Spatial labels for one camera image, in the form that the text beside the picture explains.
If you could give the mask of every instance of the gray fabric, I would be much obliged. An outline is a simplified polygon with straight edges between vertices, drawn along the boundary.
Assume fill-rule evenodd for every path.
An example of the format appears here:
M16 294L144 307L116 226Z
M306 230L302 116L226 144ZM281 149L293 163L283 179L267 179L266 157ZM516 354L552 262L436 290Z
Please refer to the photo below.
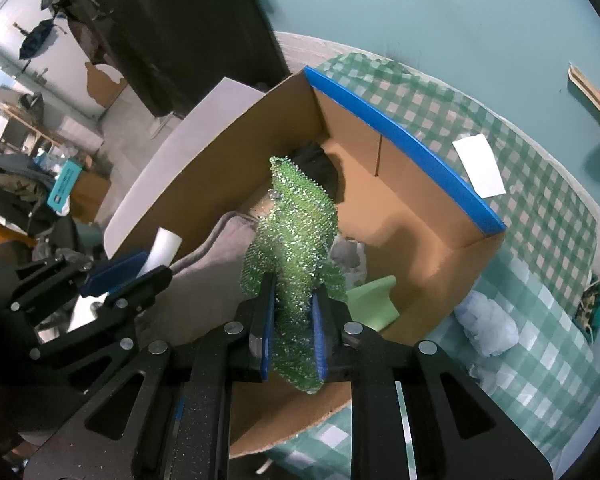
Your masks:
M141 348L156 339L189 343L234 318L244 299L240 273L255 223L240 213L225 214L196 251L171 266L171 285L136 320Z

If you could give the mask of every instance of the checkered fabric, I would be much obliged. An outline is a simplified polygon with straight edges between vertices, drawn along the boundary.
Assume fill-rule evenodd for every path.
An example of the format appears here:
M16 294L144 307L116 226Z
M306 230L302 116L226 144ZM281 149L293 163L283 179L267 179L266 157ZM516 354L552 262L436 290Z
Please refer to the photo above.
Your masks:
M527 264L501 248L474 285L516 322L520 341L496 357L477 354L455 316L430 338L471 373L556 465L600 394L600 369L582 332Z
M507 225L505 244L572 316L587 285L596 221L576 192L507 123L471 97L391 60L335 57L318 70L383 111L465 181L452 142L487 137L507 193L487 199Z
M395 383L400 400L402 428L409 461L409 476L415 480L415 457L404 396ZM268 453L277 464L304 480L349 480L351 477L351 405L296 438L276 446Z
M479 356L454 316L428 337L456 358L540 449L555 469L562 448L600 395L600 370L571 318L527 264L502 248L474 290L496 301L514 319L520 342L500 356ZM414 467L404 399L402 424ZM269 452L306 480L350 478L350 406ZM413 469L410 478L416 478Z

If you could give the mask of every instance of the hanging clothes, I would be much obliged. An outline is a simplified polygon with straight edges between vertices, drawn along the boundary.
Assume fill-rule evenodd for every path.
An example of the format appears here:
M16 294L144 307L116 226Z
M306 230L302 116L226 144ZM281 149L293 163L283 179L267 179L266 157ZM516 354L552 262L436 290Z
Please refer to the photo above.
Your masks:
M94 65L117 68L154 116L186 115L225 76L272 87L288 68L256 0L42 0Z

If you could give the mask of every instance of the door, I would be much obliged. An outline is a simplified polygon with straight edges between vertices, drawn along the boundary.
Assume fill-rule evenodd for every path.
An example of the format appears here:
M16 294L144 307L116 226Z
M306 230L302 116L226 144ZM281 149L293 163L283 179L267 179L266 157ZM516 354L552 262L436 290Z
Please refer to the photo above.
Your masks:
M49 10L40 10L40 0L3 0L0 4L0 52L23 68L26 62L18 60L24 40L21 30L30 32L40 21L49 18ZM89 60L69 31L67 21L56 18L55 23L57 27L45 42L42 54L31 61L26 73L87 118L97 121L106 108L87 90ZM94 69L91 66L89 69L93 77ZM103 76L95 70L97 76ZM120 74L107 67L107 74L112 73L116 73L113 81L117 82Z

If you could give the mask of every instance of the green scrubber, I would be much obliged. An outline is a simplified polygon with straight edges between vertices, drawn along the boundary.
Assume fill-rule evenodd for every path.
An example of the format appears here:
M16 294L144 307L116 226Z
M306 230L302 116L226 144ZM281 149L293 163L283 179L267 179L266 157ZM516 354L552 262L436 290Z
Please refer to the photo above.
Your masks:
M276 323L272 366L296 388L315 393L310 300L321 283L334 300L347 301L344 277L328 259L338 231L333 201L286 158L272 158L275 204L247 249L240 286L258 295L266 272L276 274Z

